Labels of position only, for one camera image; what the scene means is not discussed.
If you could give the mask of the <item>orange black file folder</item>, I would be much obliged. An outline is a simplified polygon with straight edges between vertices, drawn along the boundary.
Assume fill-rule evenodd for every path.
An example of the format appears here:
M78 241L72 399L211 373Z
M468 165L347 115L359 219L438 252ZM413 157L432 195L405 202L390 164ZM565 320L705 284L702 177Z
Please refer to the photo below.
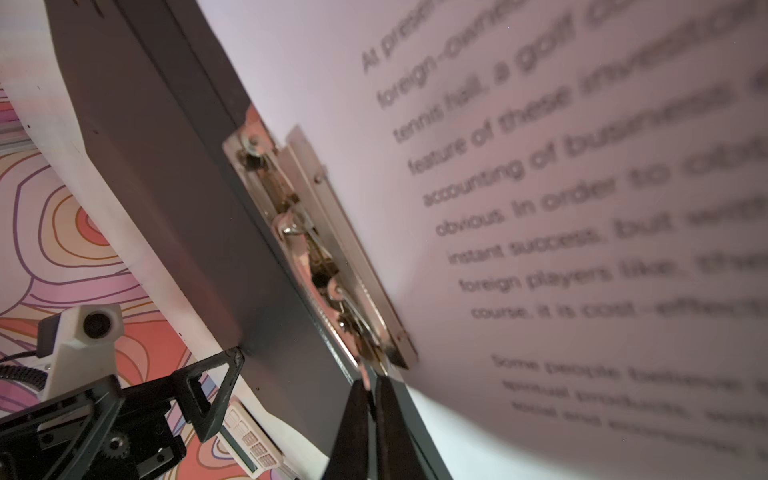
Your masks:
M200 7L45 9L89 158L216 341L243 350L243 403L328 454L353 371L225 156L249 100Z

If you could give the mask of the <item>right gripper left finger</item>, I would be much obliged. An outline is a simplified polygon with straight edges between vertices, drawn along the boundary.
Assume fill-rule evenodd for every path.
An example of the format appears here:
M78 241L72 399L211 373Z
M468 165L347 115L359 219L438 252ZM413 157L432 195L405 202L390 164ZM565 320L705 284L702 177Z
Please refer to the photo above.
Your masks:
M322 480L366 480L369 468L369 402L362 380L350 389Z

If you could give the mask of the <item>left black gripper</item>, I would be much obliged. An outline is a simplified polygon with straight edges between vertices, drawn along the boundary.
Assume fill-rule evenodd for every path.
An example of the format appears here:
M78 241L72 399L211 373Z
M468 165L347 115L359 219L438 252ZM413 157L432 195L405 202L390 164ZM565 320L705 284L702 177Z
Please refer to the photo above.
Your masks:
M175 401L201 443L221 429L244 366L239 347L123 389L108 375L1 421L3 479L159 479L186 456Z

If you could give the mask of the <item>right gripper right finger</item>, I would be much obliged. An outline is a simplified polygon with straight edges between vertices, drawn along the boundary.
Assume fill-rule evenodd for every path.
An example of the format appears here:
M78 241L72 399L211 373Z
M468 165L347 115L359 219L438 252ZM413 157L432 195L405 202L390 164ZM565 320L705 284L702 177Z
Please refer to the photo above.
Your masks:
M377 377L374 402L378 478L427 480L388 377Z

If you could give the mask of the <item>printed paper sheet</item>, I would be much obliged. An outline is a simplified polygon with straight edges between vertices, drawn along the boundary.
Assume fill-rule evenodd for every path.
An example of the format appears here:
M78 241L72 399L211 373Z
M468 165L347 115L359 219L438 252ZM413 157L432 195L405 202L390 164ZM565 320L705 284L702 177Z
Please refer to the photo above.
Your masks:
M204 1L456 479L767 475L763 1Z

